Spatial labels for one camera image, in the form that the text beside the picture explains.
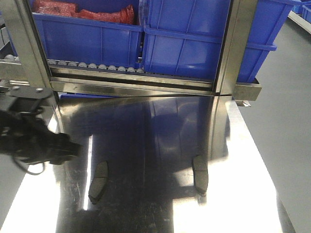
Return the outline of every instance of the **shelf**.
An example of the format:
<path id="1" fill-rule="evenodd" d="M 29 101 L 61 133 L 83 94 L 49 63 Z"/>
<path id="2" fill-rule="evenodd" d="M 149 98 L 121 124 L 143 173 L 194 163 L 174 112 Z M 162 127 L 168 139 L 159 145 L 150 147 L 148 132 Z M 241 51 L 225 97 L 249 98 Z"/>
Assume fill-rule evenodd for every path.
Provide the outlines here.
<path id="1" fill-rule="evenodd" d="M 293 11 L 289 13 L 288 18 L 290 18 L 292 21 L 311 34 L 311 23 L 307 22 Z"/>

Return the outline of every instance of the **metal tabletop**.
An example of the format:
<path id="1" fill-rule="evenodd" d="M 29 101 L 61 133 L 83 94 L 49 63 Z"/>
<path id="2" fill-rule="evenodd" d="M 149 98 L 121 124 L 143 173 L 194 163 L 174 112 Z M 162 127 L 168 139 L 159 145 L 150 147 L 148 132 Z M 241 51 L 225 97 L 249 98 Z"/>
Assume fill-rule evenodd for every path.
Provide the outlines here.
<path id="1" fill-rule="evenodd" d="M 82 155 L 26 174 L 1 233 L 294 233 L 231 97 L 62 99 L 49 128 Z M 193 186 L 198 155 L 206 196 Z M 109 182 L 94 205 L 103 161 Z"/>

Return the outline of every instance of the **blue storage crate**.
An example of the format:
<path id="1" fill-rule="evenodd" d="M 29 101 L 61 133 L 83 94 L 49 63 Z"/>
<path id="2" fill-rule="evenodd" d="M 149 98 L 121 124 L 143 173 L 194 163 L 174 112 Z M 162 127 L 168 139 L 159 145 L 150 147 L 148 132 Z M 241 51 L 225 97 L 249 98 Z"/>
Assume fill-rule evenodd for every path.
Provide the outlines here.
<path id="1" fill-rule="evenodd" d="M 292 11 L 295 12 L 296 14 L 302 14 L 302 6 L 293 6 Z"/>
<path id="2" fill-rule="evenodd" d="M 303 6 L 302 18 L 311 23 L 311 5 Z"/>
<path id="3" fill-rule="evenodd" d="M 151 28 L 222 37 L 229 0 L 152 0 L 147 24 Z M 249 42 L 272 44 L 293 5 L 299 0 L 259 0 Z"/>
<path id="4" fill-rule="evenodd" d="M 213 80 L 222 39 L 157 30 L 145 25 L 143 66 L 147 72 Z M 238 82 L 251 83 L 274 45 L 248 43 Z"/>
<path id="5" fill-rule="evenodd" d="M 79 10 L 116 12 L 132 4 L 138 16 L 139 0 L 62 0 Z M 33 13 L 48 59 L 135 67 L 142 26 Z"/>

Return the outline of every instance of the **gray epoxy floor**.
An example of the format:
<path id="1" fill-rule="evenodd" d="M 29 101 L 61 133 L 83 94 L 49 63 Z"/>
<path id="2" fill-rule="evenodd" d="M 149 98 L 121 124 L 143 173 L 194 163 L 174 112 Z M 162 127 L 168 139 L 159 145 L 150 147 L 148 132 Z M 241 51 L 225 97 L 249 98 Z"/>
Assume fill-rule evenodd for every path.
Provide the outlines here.
<path id="1" fill-rule="evenodd" d="M 257 79 L 263 89 L 240 108 L 296 233 L 311 232 L 311 35 L 290 19 Z"/>

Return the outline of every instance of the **bolt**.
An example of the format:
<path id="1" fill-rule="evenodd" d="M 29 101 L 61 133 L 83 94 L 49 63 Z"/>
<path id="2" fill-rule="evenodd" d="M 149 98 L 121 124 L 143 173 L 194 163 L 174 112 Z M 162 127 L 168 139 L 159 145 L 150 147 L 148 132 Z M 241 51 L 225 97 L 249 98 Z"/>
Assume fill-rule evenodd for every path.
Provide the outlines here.
<path id="1" fill-rule="evenodd" d="M 40 93 L 40 92 L 43 91 L 43 88 L 42 87 L 38 87 L 35 91 L 36 91 L 36 93 Z"/>

